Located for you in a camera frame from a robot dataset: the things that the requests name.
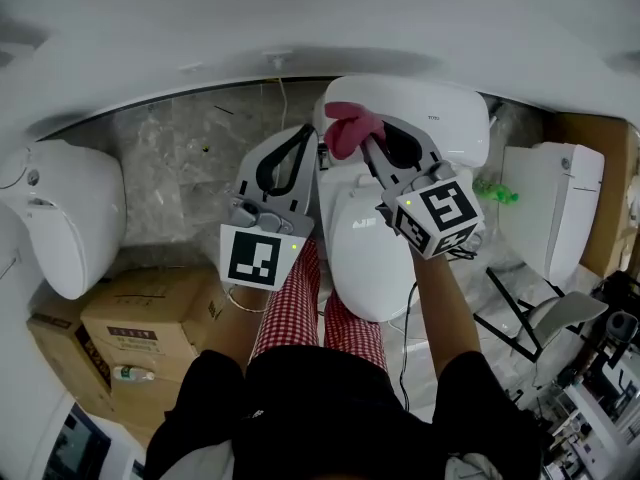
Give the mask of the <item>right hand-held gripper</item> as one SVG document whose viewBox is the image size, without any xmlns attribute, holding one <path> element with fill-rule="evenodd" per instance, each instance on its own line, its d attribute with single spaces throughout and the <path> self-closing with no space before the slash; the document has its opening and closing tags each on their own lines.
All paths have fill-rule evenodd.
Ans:
<svg viewBox="0 0 640 480">
<path fill-rule="evenodd" d="M 439 161 L 439 150 L 421 128 L 393 116 L 381 119 L 384 145 L 374 136 L 366 140 L 366 163 L 383 187 L 379 211 L 424 259 L 462 245 L 484 225 L 470 178 Z"/>
</svg>

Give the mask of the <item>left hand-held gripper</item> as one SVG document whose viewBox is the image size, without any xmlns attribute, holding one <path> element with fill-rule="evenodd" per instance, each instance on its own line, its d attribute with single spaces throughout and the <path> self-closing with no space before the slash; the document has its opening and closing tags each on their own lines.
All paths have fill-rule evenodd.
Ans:
<svg viewBox="0 0 640 480">
<path fill-rule="evenodd" d="M 317 148 L 313 126 L 294 126 L 245 155 L 229 222 L 220 227 L 222 281 L 268 291 L 282 288 L 314 229 L 306 213 Z"/>
</svg>

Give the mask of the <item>pink cloth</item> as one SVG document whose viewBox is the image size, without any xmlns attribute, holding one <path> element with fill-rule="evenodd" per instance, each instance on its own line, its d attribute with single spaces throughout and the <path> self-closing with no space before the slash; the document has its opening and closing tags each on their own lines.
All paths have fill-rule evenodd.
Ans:
<svg viewBox="0 0 640 480">
<path fill-rule="evenodd" d="M 337 160 L 347 159 L 369 136 L 386 140 L 383 120 L 360 104 L 330 102 L 324 105 L 324 112 L 334 120 L 324 142 Z"/>
</svg>

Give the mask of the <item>white toilet with tank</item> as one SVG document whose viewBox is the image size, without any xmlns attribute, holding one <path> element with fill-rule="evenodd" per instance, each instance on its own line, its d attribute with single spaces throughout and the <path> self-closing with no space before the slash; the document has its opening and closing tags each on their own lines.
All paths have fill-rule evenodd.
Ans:
<svg viewBox="0 0 640 480">
<path fill-rule="evenodd" d="M 469 177 L 471 187 L 471 169 L 488 158 L 488 109 L 473 90 L 391 76 L 344 76 L 315 104 L 313 125 L 321 136 L 334 122 L 324 112 L 330 102 L 360 104 L 380 118 L 393 116 L 421 128 L 439 150 L 439 161 Z M 345 160 L 330 151 L 321 156 L 317 184 L 334 289 L 355 316 L 381 323 L 411 303 L 415 251 L 379 211 L 383 187 L 366 163 L 366 140 Z"/>
</svg>

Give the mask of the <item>person's left forearm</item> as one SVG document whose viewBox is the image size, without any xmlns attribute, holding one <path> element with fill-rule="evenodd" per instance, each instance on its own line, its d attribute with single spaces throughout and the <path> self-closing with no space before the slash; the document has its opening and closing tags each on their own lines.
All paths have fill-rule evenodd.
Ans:
<svg viewBox="0 0 640 480">
<path fill-rule="evenodd" d="M 227 292 L 221 315 L 222 334 L 216 339 L 216 348 L 243 372 L 251 359 L 269 297 L 269 291 L 247 286 L 233 285 Z"/>
</svg>

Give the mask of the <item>person's right forearm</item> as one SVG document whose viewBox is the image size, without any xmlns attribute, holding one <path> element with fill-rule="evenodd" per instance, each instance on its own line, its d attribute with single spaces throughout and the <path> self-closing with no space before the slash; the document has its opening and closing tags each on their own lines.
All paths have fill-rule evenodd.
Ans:
<svg viewBox="0 0 640 480">
<path fill-rule="evenodd" d="M 457 280 L 443 256 L 412 253 L 424 327 L 437 380 L 458 356 L 480 352 L 476 324 Z"/>
</svg>

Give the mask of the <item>white square-backed toilet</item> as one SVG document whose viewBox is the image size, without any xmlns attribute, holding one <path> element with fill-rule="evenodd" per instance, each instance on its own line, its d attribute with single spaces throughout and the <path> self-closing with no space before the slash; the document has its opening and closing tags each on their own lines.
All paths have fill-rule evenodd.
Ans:
<svg viewBox="0 0 640 480">
<path fill-rule="evenodd" d="M 502 184 L 518 200 L 498 211 L 506 243 L 532 270 L 559 284 L 585 250 L 598 205 L 604 156 L 582 145 L 507 146 Z"/>
</svg>

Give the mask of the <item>white egg-shaped toilet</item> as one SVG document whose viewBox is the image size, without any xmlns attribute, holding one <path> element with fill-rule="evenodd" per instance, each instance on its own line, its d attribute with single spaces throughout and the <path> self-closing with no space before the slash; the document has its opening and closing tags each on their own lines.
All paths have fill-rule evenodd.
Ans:
<svg viewBox="0 0 640 480">
<path fill-rule="evenodd" d="M 122 168 L 99 150 L 35 142 L 0 161 L 0 202 L 26 226 L 49 285 L 76 300 L 109 270 L 124 239 Z"/>
</svg>

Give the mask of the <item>person's red checked trousers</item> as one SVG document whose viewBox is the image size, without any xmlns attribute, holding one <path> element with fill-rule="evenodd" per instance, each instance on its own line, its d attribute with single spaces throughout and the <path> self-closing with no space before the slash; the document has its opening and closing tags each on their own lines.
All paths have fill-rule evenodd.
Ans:
<svg viewBox="0 0 640 480">
<path fill-rule="evenodd" d="M 310 239 L 281 289 L 268 299 L 252 357 L 275 347 L 311 346 L 348 353 L 386 370 L 380 325 L 351 313 L 335 291 L 325 305 L 324 340 L 319 340 L 320 281 L 317 245 Z"/>
</svg>

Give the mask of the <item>tall cardboard box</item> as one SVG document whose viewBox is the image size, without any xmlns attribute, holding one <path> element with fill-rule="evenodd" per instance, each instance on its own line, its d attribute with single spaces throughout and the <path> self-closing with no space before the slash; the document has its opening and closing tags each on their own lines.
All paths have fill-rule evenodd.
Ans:
<svg viewBox="0 0 640 480">
<path fill-rule="evenodd" d="M 580 264 L 605 278 L 620 269 L 635 243 L 627 193 L 640 161 L 640 131 L 624 119 L 557 113 L 543 125 L 544 139 L 582 145 L 604 156 L 604 172 L 594 223 Z"/>
</svg>

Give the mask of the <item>crumpled cardboard box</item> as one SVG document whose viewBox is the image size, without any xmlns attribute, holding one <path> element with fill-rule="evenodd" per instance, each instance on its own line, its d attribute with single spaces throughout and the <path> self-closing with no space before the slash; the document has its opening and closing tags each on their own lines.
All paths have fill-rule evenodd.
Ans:
<svg viewBox="0 0 640 480">
<path fill-rule="evenodd" d="M 212 266 L 130 270 L 77 300 L 50 299 L 27 327 L 81 408 L 146 446 L 190 364 L 207 339 L 222 334 L 224 301 Z M 112 371 L 119 365 L 150 370 L 155 379 L 118 381 Z"/>
</svg>

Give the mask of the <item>clear plastic water bottle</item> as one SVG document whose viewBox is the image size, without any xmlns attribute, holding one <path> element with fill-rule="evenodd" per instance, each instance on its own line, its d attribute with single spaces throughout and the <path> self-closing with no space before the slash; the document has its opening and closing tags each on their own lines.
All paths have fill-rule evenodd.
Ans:
<svg viewBox="0 0 640 480">
<path fill-rule="evenodd" d="M 116 380 L 130 383 L 150 382 L 155 379 L 152 371 L 136 366 L 119 365 L 113 368 L 112 373 Z"/>
</svg>

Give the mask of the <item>person's black and white shirt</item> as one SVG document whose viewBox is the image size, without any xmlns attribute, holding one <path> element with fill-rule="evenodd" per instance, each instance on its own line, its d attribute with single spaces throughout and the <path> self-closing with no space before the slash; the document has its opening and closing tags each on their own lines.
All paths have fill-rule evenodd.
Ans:
<svg viewBox="0 0 640 480">
<path fill-rule="evenodd" d="M 482 354 L 446 365 L 424 422 L 402 406 L 384 369 L 289 345 L 247 368 L 201 353 L 148 445 L 144 480 L 444 480 L 483 458 L 503 480 L 539 480 L 536 426 Z"/>
</svg>

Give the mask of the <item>grey chair with black frame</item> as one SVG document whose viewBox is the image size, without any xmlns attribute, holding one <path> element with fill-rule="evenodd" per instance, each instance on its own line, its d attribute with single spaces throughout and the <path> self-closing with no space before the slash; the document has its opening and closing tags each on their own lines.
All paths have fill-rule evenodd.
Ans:
<svg viewBox="0 0 640 480">
<path fill-rule="evenodd" d="M 486 274 L 521 327 L 515 337 L 510 337 L 478 314 L 474 315 L 474 320 L 533 364 L 538 361 L 546 346 L 562 330 L 568 330 L 580 336 L 586 323 L 604 315 L 609 309 L 608 304 L 591 295 L 578 291 L 564 293 L 548 280 L 546 283 L 556 296 L 533 306 L 521 299 L 515 300 L 492 268 L 487 267 Z"/>
</svg>

